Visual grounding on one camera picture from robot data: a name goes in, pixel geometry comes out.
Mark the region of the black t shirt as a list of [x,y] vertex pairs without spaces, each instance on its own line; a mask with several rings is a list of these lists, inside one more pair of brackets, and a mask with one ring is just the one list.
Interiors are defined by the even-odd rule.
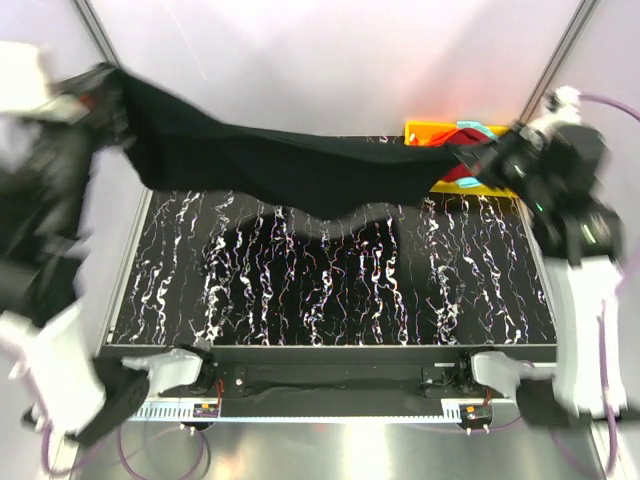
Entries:
[[113,73],[135,141],[126,154],[154,191],[233,190],[337,219],[368,203],[414,205],[484,145],[413,147],[226,124],[129,73]]

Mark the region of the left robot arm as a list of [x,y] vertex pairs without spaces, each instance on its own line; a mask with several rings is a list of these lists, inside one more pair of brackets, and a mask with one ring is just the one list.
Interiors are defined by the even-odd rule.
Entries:
[[1,177],[1,347],[32,394],[22,421],[60,430],[90,447],[132,417],[151,396],[215,386],[212,353],[180,345],[155,355],[91,354],[74,281],[94,154],[128,141],[114,67],[101,64],[58,83],[41,108],[20,108],[35,131],[18,168]]

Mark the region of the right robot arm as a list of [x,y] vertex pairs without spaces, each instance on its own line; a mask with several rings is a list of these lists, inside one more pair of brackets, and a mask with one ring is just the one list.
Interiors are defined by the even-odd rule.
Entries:
[[489,387],[541,428],[638,421],[619,372],[622,221],[592,194],[608,156],[600,132],[569,123],[544,133],[517,126],[456,154],[482,183],[511,190],[530,210],[556,331],[552,374],[484,351],[454,371],[457,390],[472,397]]

